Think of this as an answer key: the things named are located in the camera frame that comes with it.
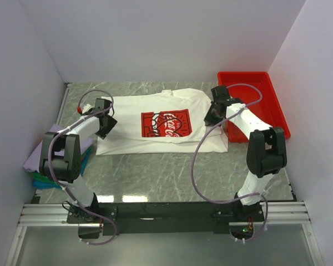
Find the white t-shirt red print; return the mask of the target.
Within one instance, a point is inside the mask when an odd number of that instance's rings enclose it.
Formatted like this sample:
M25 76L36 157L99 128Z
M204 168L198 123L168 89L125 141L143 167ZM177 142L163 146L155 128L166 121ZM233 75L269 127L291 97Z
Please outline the white t-shirt red print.
M198 146L208 130L204 118L210 106L206 93L192 88L116 96L117 124L98 139L97 155L227 152L228 138L220 128Z

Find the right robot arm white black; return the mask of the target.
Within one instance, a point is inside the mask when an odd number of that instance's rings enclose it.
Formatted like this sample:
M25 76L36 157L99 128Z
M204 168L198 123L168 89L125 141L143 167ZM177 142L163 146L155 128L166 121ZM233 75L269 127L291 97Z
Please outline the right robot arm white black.
M282 127L273 127L256 116L250 107L262 101L260 90L255 90L259 98L248 104L230 96L225 85L211 89L212 101L205 115L205 125L214 129L225 121L232 122L248 139L246 165L248 174L243 186L236 194L240 203L233 206L233 216L245 221L252 214L251 205L261 200L261 194L269 181L287 164L285 132Z

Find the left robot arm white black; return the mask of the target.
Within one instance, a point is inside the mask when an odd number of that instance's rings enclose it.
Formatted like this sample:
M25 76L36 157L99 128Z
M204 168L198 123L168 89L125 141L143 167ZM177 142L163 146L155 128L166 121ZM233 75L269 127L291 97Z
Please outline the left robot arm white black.
M117 124L109 115L113 102L97 98L89 111L80 119L58 132L46 132L42 141L39 173L54 181L80 209L80 216L88 223L95 222L100 215L98 200L85 184L81 175L82 142L92 135L105 139Z

